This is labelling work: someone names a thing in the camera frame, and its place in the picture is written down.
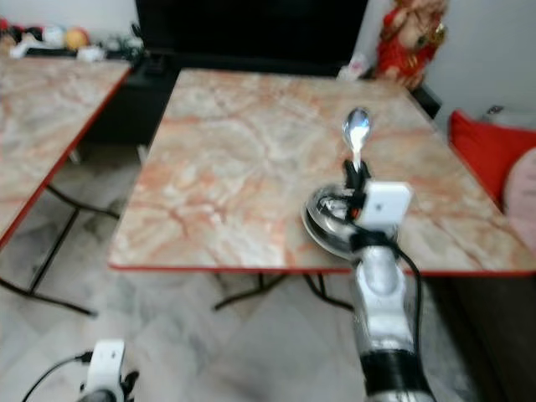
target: red cushion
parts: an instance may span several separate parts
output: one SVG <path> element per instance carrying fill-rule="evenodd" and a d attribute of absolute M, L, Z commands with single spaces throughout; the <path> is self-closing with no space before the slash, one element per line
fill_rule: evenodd
<path fill-rule="evenodd" d="M 513 164 L 536 147 L 536 131 L 473 121 L 461 111 L 451 114 L 450 138 L 461 158 L 472 168 L 484 189 L 499 206 L 503 186 Z"/>

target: black cabinet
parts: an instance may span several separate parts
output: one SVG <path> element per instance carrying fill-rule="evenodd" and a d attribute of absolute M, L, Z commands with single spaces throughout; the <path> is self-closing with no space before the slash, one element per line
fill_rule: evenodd
<path fill-rule="evenodd" d="M 425 85 L 421 85 L 419 88 L 411 92 L 413 99 L 422 107 L 422 110 L 430 117 L 434 119 L 437 112 L 441 108 L 441 102 L 436 94 L 434 94 L 430 88 Z"/>
<path fill-rule="evenodd" d="M 135 65 L 84 136 L 83 142 L 149 145 L 179 68 L 144 59 Z"/>

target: clutter on shelf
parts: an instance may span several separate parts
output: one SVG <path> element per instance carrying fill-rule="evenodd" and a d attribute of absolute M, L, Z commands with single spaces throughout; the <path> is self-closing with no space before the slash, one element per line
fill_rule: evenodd
<path fill-rule="evenodd" d="M 134 60 L 143 52 L 139 28 L 131 35 L 111 35 L 92 44 L 90 34 L 81 27 L 59 25 L 24 27 L 0 16 L 0 54 L 12 58 L 30 55 L 77 57 L 84 61 L 107 59 Z"/>

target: red figurine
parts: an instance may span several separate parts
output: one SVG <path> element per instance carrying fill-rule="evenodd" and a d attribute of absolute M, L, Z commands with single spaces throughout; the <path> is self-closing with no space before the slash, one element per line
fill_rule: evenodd
<path fill-rule="evenodd" d="M 384 17 L 376 77 L 409 90 L 422 83 L 426 65 L 445 41 L 441 18 L 446 5 L 447 0 L 397 0 L 397 7 Z"/>

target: orange ball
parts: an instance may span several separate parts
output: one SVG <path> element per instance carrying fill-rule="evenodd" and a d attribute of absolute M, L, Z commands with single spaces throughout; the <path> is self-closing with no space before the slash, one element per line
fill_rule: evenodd
<path fill-rule="evenodd" d="M 71 28 L 64 35 L 65 47 L 70 50 L 77 50 L 90 44 L 90 36 L 82 28 Z"/>

